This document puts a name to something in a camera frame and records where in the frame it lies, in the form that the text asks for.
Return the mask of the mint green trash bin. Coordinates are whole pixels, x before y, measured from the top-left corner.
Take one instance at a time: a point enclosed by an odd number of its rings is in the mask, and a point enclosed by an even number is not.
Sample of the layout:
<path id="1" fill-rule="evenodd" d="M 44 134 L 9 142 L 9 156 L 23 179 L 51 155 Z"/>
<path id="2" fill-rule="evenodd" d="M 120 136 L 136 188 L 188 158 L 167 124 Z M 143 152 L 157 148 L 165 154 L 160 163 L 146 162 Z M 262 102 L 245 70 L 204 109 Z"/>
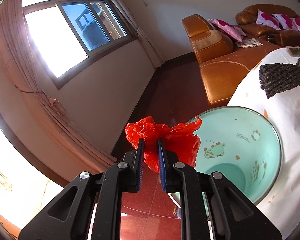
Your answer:
<path id="1" fill-rule="evenodd" d="M 254 204 L 260 203 L 281 166 L 282 146 L 274 126 L 262 114 L 239 106 L 214 108 L 199 118 L 195 170 L 221 172 Z"/>

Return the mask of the red plastic bag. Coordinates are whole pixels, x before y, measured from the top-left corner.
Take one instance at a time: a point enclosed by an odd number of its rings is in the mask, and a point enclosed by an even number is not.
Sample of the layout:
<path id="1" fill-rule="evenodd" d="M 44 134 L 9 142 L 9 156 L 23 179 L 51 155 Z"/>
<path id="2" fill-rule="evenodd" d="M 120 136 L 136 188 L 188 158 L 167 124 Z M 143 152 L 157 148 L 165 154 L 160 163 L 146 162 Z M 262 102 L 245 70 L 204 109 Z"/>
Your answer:
<path id="1" fill-rule="evenodd" d="M 144 162 L 154 172 L 159 172 L 158 140 L 163 140 L 164 149 L 177 154 L 179 161 L 196 166 L 196 158 L 200 147 L 200 138 L 194 134 L 202 125 L 202 120 L 195 117 L 189 124 L 179 123 L 173 127 L 157 124 L 151 116 L 136 123 L 128 123 L 125 127 L 126 139 L 138 148 L 139 139 L 144 140 Z"/>

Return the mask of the white printed tablecloth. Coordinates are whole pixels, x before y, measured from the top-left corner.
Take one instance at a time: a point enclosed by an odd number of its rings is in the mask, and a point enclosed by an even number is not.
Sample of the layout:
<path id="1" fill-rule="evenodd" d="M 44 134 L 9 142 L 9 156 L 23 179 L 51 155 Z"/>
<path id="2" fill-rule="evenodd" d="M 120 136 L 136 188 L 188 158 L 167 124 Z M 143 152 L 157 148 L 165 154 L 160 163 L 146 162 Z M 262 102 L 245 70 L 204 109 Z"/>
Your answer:
<path id="1" fill-rule="evenodd" d="M 266 113 L 280 134 L 283 162 L 276 182 L 257 207 L 284 239 L 300 239 L 300 87 L 267 98 L 260 87 L 259 68 L 269 63 L 296 64 L 285 48 L 270 52 L 242 80 L 229 101 Z"/>

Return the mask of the dark seaweed snack packet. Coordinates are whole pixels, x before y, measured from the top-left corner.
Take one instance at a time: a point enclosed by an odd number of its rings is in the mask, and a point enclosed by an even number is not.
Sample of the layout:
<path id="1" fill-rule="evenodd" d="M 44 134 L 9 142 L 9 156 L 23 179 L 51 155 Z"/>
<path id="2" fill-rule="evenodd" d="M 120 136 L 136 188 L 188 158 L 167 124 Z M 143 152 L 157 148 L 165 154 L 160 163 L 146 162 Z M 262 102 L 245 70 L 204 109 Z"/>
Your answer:
<path id="1" fill-rule="evenodd" d="M 300 57 L 300 47 L 286 46 L 286 50 L 290 56 Z"/>

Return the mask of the window with grey frame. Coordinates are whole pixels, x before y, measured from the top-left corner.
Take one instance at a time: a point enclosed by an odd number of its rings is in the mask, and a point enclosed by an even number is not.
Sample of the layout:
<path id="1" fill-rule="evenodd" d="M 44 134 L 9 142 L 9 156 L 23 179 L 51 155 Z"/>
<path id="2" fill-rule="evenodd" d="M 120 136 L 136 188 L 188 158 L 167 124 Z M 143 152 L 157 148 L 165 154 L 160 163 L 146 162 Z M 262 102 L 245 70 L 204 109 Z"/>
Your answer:
<path id="1" fill-rule="evenodd" d="M 21 1 L 30 37 L 57 89 L 136 39 L 110 0 Z"/>

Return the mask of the pink white cushion left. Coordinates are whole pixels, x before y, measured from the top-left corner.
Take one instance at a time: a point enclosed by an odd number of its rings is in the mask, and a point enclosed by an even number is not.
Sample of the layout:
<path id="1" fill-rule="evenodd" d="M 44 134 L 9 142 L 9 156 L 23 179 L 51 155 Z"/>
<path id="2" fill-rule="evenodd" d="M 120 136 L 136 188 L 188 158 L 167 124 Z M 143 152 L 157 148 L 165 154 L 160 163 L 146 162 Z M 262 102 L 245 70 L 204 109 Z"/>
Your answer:
<path id="1" fill-rule="evenodd" d="M 258 10 L 256 24 L 265 25 L 275 30 L 281 30 L 279 21 L 270 14 L 261 10 Z"/>

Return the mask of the pink pillow on chaise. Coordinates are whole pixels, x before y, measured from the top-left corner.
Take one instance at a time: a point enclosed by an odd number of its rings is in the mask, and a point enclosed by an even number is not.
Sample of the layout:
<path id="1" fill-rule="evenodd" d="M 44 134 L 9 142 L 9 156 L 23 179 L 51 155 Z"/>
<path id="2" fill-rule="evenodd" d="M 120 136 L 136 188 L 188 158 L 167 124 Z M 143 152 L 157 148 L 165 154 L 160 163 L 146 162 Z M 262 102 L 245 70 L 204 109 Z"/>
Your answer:
<path id="1" fill-rule="evenodd" d="M 221 31 L 230 36 L 236 42 L 242 43 L 246 33 L 239 27 L 230 25 L 222 20 L 208 19 L 207 22 L 211 23 L 218 31 Z"/>

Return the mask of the checkered cloth on sofa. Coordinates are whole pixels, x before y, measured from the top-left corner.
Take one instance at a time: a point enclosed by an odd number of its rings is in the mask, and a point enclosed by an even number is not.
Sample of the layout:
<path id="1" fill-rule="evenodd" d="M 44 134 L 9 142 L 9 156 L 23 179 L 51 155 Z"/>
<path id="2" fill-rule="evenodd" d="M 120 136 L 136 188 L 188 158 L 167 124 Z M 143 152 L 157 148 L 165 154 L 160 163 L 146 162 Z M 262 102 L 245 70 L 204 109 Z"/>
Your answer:
<path id="1" fill-rule="evenodd" d="M 245 38 L 242 42 L 236 42 L 235 44 L 238 48 L 253 48 L 263 45 L 263 43 L 256 38 Z"/>

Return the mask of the black foam net wrap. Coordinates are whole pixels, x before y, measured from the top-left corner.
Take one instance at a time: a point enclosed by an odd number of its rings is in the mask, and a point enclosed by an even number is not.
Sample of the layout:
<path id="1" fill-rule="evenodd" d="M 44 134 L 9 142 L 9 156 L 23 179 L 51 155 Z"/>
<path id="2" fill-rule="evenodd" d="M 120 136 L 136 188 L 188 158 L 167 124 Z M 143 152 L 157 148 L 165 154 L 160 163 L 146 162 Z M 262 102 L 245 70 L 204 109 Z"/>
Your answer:
<path id="1" fill-rule="evenodd" d="M 300 58 L 296 64 L 264 64 L 259 70 L 261 89 L 267 98 L 300 86 Z"/>

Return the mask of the pink left curtain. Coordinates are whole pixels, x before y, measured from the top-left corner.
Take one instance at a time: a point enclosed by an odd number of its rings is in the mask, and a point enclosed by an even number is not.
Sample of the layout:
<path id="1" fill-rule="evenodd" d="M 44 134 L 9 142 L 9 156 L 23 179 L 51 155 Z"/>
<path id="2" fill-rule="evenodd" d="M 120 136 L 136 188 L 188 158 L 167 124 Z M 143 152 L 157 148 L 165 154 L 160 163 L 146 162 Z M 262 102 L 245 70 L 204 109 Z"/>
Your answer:
<path id="1" fill-rule="evenodd" d="M 115 164 L 116 158 L 97 149 L 57 99 L 39 89 L 34 72 L 37 60 L 26 30 L 21 0 L 2 0 L 0 52 L 7 76 L 23 95 L 25 105 L 39 126 L 58 146 L 92 172 L 103 172 Z"/>

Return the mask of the pink white cushion middle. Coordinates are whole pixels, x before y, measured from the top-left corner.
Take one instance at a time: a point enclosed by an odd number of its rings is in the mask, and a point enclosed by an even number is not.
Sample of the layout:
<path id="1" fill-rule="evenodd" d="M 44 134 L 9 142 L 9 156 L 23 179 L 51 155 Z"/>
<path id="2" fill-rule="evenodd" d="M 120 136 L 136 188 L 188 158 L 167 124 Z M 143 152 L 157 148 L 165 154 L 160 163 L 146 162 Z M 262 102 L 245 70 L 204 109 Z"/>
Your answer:
<path id="1" fill-rule="evenodd" d="M 292 19 L 288 15 L 286 15 L 286 14 L 273 14 L 273 16 L 279 21 L 279 23 L 283 27 L 283 30 L 296 30 L 296 31 L 298 31 L 298 28 L 296 27 L 295 23 L 292 21 Z"/>

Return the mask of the pink curtain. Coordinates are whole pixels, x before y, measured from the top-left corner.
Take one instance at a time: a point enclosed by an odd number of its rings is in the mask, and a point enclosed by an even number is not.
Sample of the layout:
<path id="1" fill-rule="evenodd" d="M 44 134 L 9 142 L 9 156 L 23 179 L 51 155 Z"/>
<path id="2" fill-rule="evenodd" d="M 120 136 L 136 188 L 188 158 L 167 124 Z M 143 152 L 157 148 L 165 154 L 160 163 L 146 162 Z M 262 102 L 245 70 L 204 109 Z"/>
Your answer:
<path id="1" fill-rule="evenodd" d="M 165 62 L 158 50 L 151 42 L 151 40 L 146 36 L 143 29 L 140 27 L 136 18 L 124 2 L 124 0 L 111 0 L 114 5 L 117 7 L 119 12 L 121 12 L 122 16 L 128 22 L 128 24 L 132 27 L 132 29 L 136 32 L 138 40 L 141 42 L 145 52 L 147 53 L 151 63 L 154 68 L 159 68 Z"/>
<path id="2" fill-rule="evenodd" d="M 103 172 L 115 164 L 116 158 L 97 149 L 57 99 L 39 89 L 34 72 L 37 60 L 26 30 L 21 0 L 2 0 L 0 52 L 7 76 L 23 95 L 25 105 L 39 126 L 58 146 L 92 172 Z"/>

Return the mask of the brown leather long sofa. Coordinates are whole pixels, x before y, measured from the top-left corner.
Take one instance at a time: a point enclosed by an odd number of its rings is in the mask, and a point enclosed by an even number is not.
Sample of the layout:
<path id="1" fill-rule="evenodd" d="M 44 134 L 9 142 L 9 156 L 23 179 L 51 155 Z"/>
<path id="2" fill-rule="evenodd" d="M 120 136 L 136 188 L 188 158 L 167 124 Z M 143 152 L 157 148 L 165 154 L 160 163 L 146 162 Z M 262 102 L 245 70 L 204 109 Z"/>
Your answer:
<path id="1" fill-rule="evenodd" d="M 236 15 L 247 34 L 281 47 L 300 47 L 300 16 L 292 9 L 274 4 L 255 4 Z"/>

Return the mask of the orange leather chaise sofa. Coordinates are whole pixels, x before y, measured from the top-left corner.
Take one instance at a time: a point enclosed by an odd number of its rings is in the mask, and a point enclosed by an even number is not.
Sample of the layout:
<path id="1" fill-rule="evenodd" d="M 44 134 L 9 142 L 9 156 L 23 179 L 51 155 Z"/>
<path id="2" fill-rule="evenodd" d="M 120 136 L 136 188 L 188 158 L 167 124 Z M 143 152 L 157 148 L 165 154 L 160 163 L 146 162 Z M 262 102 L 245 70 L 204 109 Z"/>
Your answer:
<path id="1" fill-rule="evenodd" d="M 262 45 L 238 48 L 225 33 L 213 29 L 202 16 L 182 19 L 197 58 L 200 75 L 211 108 L 226 106 L 247 74 L 278 45 L 259 40 Z"/>

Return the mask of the pink right curtain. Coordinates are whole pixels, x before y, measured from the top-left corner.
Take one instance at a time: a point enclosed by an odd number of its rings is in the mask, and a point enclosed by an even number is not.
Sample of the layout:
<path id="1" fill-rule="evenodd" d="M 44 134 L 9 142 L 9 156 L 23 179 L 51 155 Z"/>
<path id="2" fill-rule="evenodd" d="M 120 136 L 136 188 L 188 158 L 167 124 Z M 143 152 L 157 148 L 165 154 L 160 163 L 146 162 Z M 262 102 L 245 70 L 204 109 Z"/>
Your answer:
<path id="1" fill-rule="evenodd" d="M 114 5 L 117 7 L 119 12 L 121 12 L 122 16 L 128 22 L 128 24 L 132 27 L 132 29 L 136 32 L 138 40 L 141 42 L 145 52 L 147 53 L 151 63 L 154 68 L 159 68 L 165 62 L 158 50 L 151 42 L 151 40 L 146 36 L 143 29 L 140 27 L 136 18 L 124 2 L 124 0 L 111 0 Z"/>

